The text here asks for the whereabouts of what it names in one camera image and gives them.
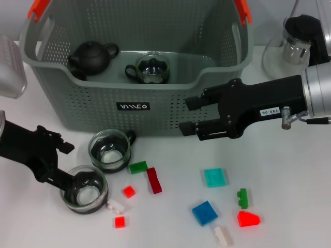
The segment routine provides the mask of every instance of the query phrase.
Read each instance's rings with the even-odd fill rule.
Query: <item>cyan block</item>
[[[209,188],[225,186],[223,169],[205,169],[206,183]]]
[[[197,218],[201,226],[207,225],[218,217],[217,213],[208,201],[205,201],[203,204],[193,208],[192,213],[195,218]]]

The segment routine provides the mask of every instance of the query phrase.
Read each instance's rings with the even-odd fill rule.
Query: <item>perforated basket wall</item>
[[[184,99],[239,77],[252,56],[250,25],[242,26],[232,0],[51,0],[38,22],[34,16],[23,29],[23,59],[62,122],[74,130],[180,135],[180,122],[218,117],[216,106],[189,112]],[[215,65],[178,61],[190,79],[185,84],[180,84],[182,79],[166,85],[84,82],[70,74],[67,57],[89,40],[115,42],[121,51],[199,55]],[[149,102],[151,110],[119,111],[117,102]]]

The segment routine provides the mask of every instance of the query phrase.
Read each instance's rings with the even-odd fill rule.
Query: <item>dark red block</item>
[[[152,190],[154,194],[158,194],[162,192],[161,184],[157,179],[155,168],[149,168],[146,170],[149,183],[151,184]]]
[[[237,216],[237,219],[240,227],[255,226],[259,225],[259,223],[261,222],[259,216],[245,211],[240,211]]]

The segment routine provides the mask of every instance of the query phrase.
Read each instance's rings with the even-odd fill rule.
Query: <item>green block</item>
[[[239,206],[242,209],[248,209],[249,205],[248,205],[248,197],[247,197],[247,190],[246,189],[240,189],[238,191],[238,197],[239,197]]]
[[[131,174],[135,174],[135,173],[139,173],[139,172],[144,172],[147,169],[148,169],[148,167],[147,167],[146,161],[143,161],[143,162],[139,162],[139,163],[131,164],[130,165]]]

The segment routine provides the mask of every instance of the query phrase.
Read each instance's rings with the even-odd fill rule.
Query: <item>red block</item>
[[[129,186],[129,187],[126,187],[125,189],[123,189],[123,193],[125,194],[125,196],[127,198],[131,198],[133,197],[136,192],[134,191],[133,187]]]
[[[259,225],[261,222],[259,216],[245,211],[240,211],[237,219],[240,227],[255,226]]]
[[[124,216],[115,218],[115,228],[123,228],[125,227],[125,218]]]
[[[157,179],[155,168],[149,168],[146,170],[149,183],[151,184],[152,190],[154,194],[158,194],[162,192],[161,184]]]

